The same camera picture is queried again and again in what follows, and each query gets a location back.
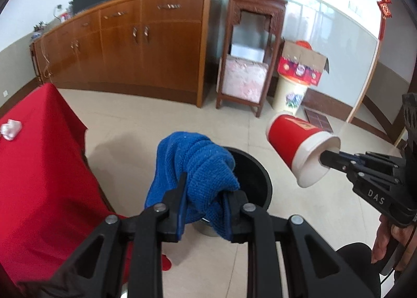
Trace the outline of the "dark blue knitted cloth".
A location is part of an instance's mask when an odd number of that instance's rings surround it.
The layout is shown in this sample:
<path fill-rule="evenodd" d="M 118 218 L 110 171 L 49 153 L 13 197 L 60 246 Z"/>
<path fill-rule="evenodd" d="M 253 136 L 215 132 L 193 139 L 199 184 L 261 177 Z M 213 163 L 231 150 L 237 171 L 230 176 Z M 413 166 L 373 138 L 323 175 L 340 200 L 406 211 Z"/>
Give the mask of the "dark blue knitted cloth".
<path fill-rule="evenodd" d="M 171 133 L 158 144 L 156 172 L 144 207 L 161 202 L 186 174 L 185 223 L 205 218 L 219 236 L 230 241 L 230 212 L 224 193 L 240 190 L 234 168 L 230 152 L 209 137 L 185 131 Z"/>

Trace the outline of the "red paper cup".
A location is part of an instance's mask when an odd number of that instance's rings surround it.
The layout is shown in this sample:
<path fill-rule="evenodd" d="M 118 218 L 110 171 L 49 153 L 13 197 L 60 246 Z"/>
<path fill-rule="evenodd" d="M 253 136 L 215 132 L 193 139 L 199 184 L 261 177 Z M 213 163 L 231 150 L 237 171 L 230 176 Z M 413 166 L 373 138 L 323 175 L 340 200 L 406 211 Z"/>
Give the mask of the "red paper cup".
<path fill-rule="evenodd" d="M 266 139 L 296 178 L 298 186 L 307 188 L 328 173 L 320 162 L 326 150 L 338 153 L 338 136 L 313 126 L 289 112 L 279 112 L 266 128 Z"/>

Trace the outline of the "brown floor tile sample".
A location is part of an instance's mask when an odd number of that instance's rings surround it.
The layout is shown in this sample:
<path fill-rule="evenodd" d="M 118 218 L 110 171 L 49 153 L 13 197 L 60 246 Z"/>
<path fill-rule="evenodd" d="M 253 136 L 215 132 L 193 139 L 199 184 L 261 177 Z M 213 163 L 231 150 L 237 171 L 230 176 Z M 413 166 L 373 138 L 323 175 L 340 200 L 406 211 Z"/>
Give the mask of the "brown floor tile sample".
<path fill-rule="evenodd" d="M 323 114 L 320 114 L 318 112 L 314 112 L 310 109 L 304 108 L 305 115 L 307 117 L 307 120 L 310 124 L 313 126 L 316 126 L 320 129 L 323 129 L 324 131 L 327 131 L 329 133 L 333 133 L 333 128 L 330 125 L 330 122 L 326 116 Z"/>

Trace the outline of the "white floral bucket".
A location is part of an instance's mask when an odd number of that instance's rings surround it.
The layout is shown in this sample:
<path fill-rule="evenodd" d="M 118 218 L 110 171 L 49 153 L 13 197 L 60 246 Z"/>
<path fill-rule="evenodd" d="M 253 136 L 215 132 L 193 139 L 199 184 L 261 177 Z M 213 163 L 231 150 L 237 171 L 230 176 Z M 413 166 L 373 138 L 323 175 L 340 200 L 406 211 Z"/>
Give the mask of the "white floral bucket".
<path fill-rule="evenodd" d="M 272 108 L 276 112 L 296 114 L 308 90 L 308 84 L 280 75 L 276 86 Z"/>

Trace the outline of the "red cardboard box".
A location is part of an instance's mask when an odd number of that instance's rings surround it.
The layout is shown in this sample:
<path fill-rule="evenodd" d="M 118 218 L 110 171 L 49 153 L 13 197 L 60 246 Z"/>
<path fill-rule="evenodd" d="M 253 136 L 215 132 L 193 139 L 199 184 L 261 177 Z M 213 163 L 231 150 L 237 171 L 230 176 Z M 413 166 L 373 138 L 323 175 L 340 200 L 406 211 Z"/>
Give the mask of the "red cardboard box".
<path fill-rule="evenodd" d="M 277 72 L 307 86 L 318 86 L 322 74 L 329 74 L 329 60 L 302 40 L 285 40 L 278 60 Z"/>

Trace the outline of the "pink quilt package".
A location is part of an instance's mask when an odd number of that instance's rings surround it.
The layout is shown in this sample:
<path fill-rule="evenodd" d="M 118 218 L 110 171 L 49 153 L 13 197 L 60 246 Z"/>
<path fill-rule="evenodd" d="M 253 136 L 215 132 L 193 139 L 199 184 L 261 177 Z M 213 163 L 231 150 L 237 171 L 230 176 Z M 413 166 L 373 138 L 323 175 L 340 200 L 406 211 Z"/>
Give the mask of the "pink quilt package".
<path fill-rule="evenodd" d="M 227 55 L 222 94 L 259 103 L 268 65 Z"/>

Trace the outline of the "red tablecloth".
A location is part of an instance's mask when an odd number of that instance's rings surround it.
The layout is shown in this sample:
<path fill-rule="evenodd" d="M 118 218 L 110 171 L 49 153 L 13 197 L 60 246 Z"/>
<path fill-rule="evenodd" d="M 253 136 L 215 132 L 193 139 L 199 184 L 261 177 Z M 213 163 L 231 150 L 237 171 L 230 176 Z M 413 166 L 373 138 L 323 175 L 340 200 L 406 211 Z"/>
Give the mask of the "red tablecloth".
<path fill-rule="evenodd" d="M 49 280 L 111 209 L 85 162 L 86 127 L 58 89 L 32 91 L 1 118 L 1 265 L 11 282 Z"/>

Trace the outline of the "long wooden sideboard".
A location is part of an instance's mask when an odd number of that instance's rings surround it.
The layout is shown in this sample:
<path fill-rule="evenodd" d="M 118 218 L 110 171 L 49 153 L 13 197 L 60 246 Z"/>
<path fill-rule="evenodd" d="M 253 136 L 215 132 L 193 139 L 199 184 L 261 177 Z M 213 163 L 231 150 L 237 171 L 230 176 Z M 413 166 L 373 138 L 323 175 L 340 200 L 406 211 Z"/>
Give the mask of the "long wooden sideboard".
<path fill-rule="evenodd" d="M 202 106 L 222 0 L 110 0 L 30 45 L 38 81 Z"/>

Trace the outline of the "red hanging knot decoration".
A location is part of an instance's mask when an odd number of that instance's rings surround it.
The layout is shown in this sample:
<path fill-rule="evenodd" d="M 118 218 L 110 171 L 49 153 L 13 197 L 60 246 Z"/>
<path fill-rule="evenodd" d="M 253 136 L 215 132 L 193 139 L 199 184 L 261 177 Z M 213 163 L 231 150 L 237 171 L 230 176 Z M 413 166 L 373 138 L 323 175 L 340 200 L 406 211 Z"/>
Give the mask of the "red hanging knot decoration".
<path fill-rule="evenodd" d="M 379 29 L 379 41 L 380 42 L 384 39 L 387 18 L 392 17 L 389 4 L 391 4 L 391 0 L 380 0 L 377 2 L 378 8 L 381 12 L 381 22 L 380 22 L 380 29 Z"/>

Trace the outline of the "white crumpled wrapper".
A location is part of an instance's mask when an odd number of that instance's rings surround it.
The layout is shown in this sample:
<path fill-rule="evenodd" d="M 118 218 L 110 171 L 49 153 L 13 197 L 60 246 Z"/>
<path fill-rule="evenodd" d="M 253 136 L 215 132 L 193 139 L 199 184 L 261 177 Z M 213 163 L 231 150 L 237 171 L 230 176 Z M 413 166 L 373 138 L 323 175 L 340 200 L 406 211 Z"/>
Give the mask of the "white crumpled wrapper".
<path fill-rule="evenodd" d="M 22 123 L 20 121 L 9 119 L 5 124 L 1 125 L 1 136 L 7 141 L 12 141 L 20 133 Z"/>

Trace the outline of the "carved dark wooden stand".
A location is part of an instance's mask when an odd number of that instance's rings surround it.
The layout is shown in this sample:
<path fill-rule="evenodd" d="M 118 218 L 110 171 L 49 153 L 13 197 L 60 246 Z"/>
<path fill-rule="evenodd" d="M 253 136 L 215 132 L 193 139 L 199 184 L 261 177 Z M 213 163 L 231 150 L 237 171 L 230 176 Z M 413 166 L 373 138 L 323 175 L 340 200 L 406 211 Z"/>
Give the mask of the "carved dark wooden stand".
<path fill-rule="evenodd" d="M 286 0 L 229 0 L 216 108 L 224 101 L 236 102 L 251 107 L 255 116 L 260 117 L 280 52 L 286 6 Z M 268 65 L 259 103 L 222 94 L 227 55 Z"/>

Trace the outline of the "blue white porcelain vase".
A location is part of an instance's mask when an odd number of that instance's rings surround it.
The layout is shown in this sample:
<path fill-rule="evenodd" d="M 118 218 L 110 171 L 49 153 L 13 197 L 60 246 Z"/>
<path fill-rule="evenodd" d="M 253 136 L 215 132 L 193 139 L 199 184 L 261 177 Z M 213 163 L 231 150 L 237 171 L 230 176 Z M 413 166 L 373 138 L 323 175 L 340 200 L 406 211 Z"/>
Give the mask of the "blue white porcelain vase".
<path fill-rule="evenodd" d="M 40 31 L 35 31 L 35 32 L 32 34 L 31 39 L 32 39 L 32 40 L 36 40 L 36 39 L 37 39 L 37 38 L 39 38 L 41 35 L 42 35 L 42 32 L 40 32 Z"/>

